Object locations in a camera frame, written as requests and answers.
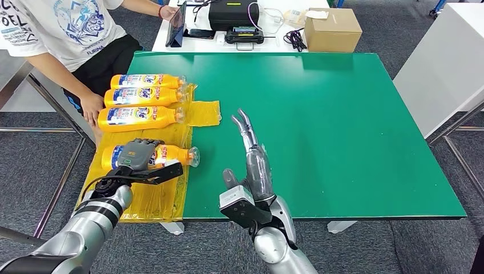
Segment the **person's left hand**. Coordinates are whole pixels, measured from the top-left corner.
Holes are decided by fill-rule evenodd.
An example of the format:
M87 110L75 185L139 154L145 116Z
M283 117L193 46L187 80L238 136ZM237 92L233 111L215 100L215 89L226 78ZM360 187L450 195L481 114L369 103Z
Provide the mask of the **person's left hand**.
M179 8L178 7L172 7L168 5L162 5L159 7L158 10L158 17L170 21L174 15L178 12Z

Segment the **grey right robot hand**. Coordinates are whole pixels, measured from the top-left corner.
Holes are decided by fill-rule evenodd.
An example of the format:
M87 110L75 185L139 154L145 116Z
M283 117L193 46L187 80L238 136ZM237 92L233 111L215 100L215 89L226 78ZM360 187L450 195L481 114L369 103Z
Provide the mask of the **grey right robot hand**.
M247 175L238 180L229 168L222 173L225 185L228 189L241 185L249 190L255 202L266 201L275 196L272 185L272 174L267 152L260 145L253 129L249 116L242 110L237 110L238 115L232 115L231 119L237 125L243 139L246 155Z

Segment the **person's right hand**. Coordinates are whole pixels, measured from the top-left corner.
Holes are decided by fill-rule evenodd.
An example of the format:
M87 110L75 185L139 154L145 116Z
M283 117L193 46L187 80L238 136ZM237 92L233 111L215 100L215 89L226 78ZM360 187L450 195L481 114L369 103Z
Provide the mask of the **person's right hand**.
M94 94L93 92L88 92L80 97L81 106L83 109L83 116L85 120L93 127L98 126L98 116L99 112L104 107L103 98Z

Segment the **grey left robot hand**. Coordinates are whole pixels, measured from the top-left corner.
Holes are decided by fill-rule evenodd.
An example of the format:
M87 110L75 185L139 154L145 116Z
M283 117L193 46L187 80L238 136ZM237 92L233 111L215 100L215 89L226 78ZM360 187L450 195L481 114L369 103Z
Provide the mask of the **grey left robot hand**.
M136 138L128 142L118 156L118 167L126 166L133 171L148 170L148 162L155 148L160 144L164 144L164 142L157 139Z

